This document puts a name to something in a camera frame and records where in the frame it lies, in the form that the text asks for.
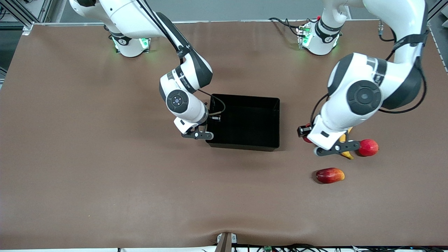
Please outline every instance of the floor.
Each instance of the floor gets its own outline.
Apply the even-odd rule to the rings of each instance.
[[[266,20],[270,17],[281,19],[313,18],[322,13],[322,2],[316,0],[147,0],[151,7],[160,10],[174,22],[183,21],[241,21]],[[426,0],[432,7],[436,0]],[[376,19],[363,8],[350,8],[352,19]],[[77,15],[68,0],[53,1],[47,18],[49,22],[90,23],[97,20]],[[448,28],[441,24],[446,21],[443,14],[431,20],[431,29],[439,46],[441,56],[448,59]],[[0,26],[0,66],[8,69],[20,39],[16,30],[1,30]]]

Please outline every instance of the empty black container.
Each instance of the empty black container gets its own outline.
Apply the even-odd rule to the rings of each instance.
[[[221,119],[209,119],[207,131],[215,137],[212,147],[273,151],[280,146],[280,99],[271,97],[213,94],[225,111]],[[210,114],[222,111],[220,101],[211,98]]]

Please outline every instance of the yellow banana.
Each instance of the yellow banana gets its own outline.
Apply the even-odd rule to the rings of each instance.
[[[347,131],[347,134],[349,134],[350,131],[352,131],[352,129],[353,129],[353,127],[349,128],[349,130]],[[347,141],[347,135],[343,134],[342,136],[340,136],[339,141],[341,143],[345,143]],[[350,160],[354,159],[354,157],[352,156],[352,154],[350,154],[350,152],[343,152],[343,153],[341,153],[341,155],[343,155],[344,157],[346,157]]]

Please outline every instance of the table surface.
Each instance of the table surface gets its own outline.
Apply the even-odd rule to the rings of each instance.
[[[214,70],[204,90],[280,98],[274,152],[180,136],[158,91],[178,65],[166,39],[125,58],[100,26],[34,26],[0,92],[0,248],[207,246],[224,231],[251,244],[446,245],[448,76],[431,38],[425,102],[352,131],[376,156],[317,157],[297,137],[340,58],[389,54],[377,24],[347,22],[326,56],[274,23],[178,25]],[[328,167],[346,179],[316,183]]]

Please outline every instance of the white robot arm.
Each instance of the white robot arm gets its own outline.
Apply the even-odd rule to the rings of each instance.
[[[337,63],[328,81],[328,101],[311,122],[312,127],[299,128],[302,133],[308,130],[307,138],[323,152],[338,151],[341,148],[338,139],[380,107],[396,109],[409,104],[421,87],[420,57],[428,34],[425,0],[362,0],[362,3],[395,32],[394,63],[359,53]]]
[[[211,82],[213,72],[165,15],[154,13],[144,0],[69,1],[78,14],[101,20],[124,56],[135,57],[147,50],[143,39],[166,37],[176,49],[181,64],[160,78],[160,95],[176,116],[174,123],[182,136],[213,138],[210,132],[190,137],[191,129],[197,129],[208,118],[207,107],[193,93]]]

